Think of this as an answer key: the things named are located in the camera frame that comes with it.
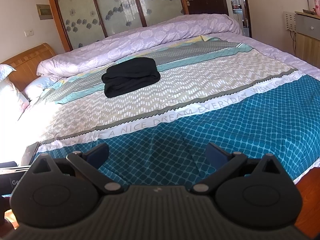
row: wooden floor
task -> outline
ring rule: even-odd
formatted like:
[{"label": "wooden floor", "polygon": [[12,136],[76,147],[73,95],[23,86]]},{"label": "wooden floor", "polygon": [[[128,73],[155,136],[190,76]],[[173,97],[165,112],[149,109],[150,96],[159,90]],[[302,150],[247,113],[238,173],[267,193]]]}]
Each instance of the wooden floor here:
[{"label": "wooden floor", "polygon": [[311,169],[298,182],[303,206],[295,226],[311,239],[320,233],[320,168]]}]

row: pillow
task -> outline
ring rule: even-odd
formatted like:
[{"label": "pillow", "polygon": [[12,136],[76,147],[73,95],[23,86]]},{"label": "pillow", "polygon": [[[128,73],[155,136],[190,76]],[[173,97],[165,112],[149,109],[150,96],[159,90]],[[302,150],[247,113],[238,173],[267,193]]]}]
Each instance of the pillow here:
[{"label": "pillow", "polygon": [[28,105],[29,101],[8,78],[0,82],[0,125],[16,122]]},{"label": "pillow", "polygon": [[0,64],[0,82],[4,80],[12,71],[16,71],[7,64]]},{"label": "pillow", "polygon": [[60,77],[56,76],[42,76],[35,80],[33,80],[22,92],[23,95],[29,99],[29,101],[32,101],[39,96],[41,96],[42,92],[52,86],[55,82],[57,82],[60,79]]}]

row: frosted glass panel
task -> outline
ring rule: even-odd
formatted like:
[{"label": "frosted glass panel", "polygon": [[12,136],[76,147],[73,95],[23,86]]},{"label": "frosted glass panel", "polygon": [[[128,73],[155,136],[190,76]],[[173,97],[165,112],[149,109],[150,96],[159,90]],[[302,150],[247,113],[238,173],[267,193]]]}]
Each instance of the frosted glass panel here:
[{"label": "frosted glass panel", "polygon": [[97,0],[108,36],[142,27],[135,0]]},{"label": "frosted glass panel", "polygon": [[105,38],[93,0],[58,0],[73,49]]},{"label": "frosted glass panel", "polygon": [[181,0],[140,0],[147,25],[183,15]]}]

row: light switch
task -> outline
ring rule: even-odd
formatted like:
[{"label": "light switch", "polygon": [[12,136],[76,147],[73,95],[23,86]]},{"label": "light switch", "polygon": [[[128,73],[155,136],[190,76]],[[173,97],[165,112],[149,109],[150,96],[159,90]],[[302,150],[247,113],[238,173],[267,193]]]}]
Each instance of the light switch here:
[{"label": "light switch", "polygon": [[31,29],[31,30],[24,31],[24,35],[26,37],[30,37],[30,36],[33,36],[35,34],[34,34],[33,30]]}]

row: wall switch plate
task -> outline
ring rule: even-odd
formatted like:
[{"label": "wall switch plate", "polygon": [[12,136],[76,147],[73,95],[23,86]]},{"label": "wall switch plate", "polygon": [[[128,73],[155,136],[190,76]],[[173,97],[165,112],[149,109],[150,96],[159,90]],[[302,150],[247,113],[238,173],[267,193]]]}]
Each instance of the wall switch plate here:
[{"label": "wall switch plate", "polygon": [[296,32],[296,17],[294,12],[283,12],[285,29]]},{"label": "wall switch plate", "polygon": [[33,30],[31,29],[31,30],[24,31],[24,35],[26,37],[30,37],[30,36],[33,36],[35,34],[34,34]]}]

